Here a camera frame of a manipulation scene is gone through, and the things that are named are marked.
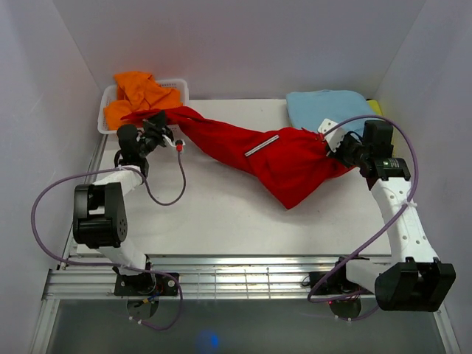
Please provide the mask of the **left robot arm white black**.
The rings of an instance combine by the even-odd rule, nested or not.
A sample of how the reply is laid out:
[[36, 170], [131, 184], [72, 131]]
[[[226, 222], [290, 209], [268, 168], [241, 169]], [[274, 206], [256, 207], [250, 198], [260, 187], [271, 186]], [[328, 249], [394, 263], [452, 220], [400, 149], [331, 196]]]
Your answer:
[[127, 239], [128, 221], [125, 196], [144, 184], [148, 177], [147, 156], [173, 139], [165, 112], [152, 113], [142, 121], [142, 129], [133, 124], [118, 128], [119, 150], [114, 170], [92, 184], [74, 189], [73, 236], [79, 245], [106, 256], [115, 270], [131, 277], [131, 286], [139, 294], [156, 287], [156, 276], [148, 269], [148, 256]]

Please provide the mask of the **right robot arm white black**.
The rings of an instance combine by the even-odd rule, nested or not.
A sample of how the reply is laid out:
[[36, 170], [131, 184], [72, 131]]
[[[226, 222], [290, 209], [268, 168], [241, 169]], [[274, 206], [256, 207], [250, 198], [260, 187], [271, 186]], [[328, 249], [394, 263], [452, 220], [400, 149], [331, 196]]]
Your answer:
[[355, 255], [341, 261], [333, 284], [342, 293], [358, 285], [375, 295], [385, 311], [435, 312], [451, 289], [456, 272], [440, 261], [426, 237], [412, 197], [417, 178], [406, 161], [393, 155], [393, 127], [374, 119], [357, 138], [330, 123], [323, 131], [329, 154], [346, 167], [357, 167], [384, 221], [391, 263], [380, 265]]

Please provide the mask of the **red trousers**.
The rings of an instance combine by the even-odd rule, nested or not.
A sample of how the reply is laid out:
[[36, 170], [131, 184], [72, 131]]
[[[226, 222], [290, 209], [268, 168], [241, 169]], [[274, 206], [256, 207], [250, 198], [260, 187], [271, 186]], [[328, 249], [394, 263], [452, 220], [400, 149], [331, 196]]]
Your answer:
[[119, 121], [142, 126], [144, 119], [160, 113], [206, 155], [257, 177], [286, 209], [300, 204], [326, 180], [351, 171], [327, 155], [323, 135], [305, 129], [254, 131], [207, 119], [187, 106], [134, 112]]

